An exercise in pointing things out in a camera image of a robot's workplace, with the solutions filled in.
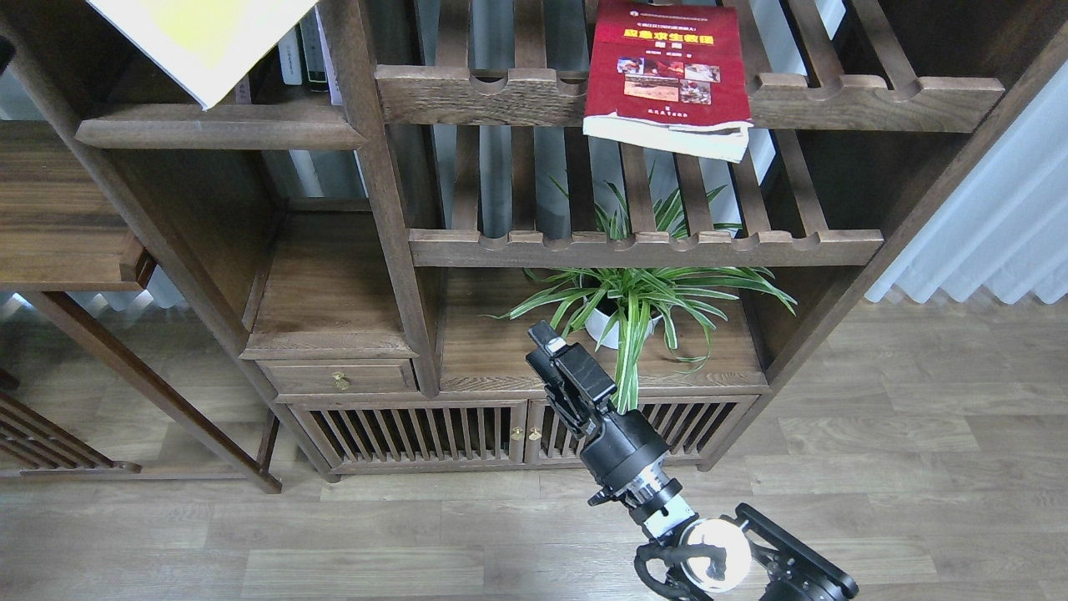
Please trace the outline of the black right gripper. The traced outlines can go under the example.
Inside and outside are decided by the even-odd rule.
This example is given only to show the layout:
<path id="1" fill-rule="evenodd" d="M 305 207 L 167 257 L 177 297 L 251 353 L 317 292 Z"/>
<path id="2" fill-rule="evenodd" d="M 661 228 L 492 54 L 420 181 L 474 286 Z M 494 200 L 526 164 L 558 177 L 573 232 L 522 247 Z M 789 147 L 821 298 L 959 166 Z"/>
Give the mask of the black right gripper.
<path id="1" fill-rule="evenodd" d="M 661 434 L 640 411 L 618 413 L 611 400 L 617 385 L 583 346 L 568 345 L 546 321 L 532 326 L 529 336 L 537 349 L 527 362 L 541 377 L 557 418 L 585 442 L 580 459 L 600 486 L 588 506 L 668 506 L 673 483 L 662 470 L 668 443 Z"/>

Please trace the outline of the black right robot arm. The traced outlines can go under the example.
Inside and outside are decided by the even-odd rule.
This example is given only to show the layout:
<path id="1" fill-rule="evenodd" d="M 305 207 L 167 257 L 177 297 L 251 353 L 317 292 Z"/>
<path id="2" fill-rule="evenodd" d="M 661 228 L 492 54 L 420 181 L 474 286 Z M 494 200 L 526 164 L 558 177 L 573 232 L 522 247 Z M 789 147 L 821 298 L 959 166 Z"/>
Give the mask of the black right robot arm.
<path id="1" fill-rule="evenodd" d="M 550 325 L 529 336 L 527 362 L 541 377 L 547 400 L 567 430 L 583 441 L 579 456 L 598 483 L 592 506 L 619 502 L 643 529 L 637 576 L 668 600 L 710 600 L 737 587 L 753 563 L 767 572 L 766 600 L 849 600 L 853 578 L 801 543 L 747 503 L 735 517 L 701 518 L 684 501 L 682 484 L 668 477 L 668 443 L 641 412 L 618 413 L 617 384 L 580 345 L 569 345 Z"/>

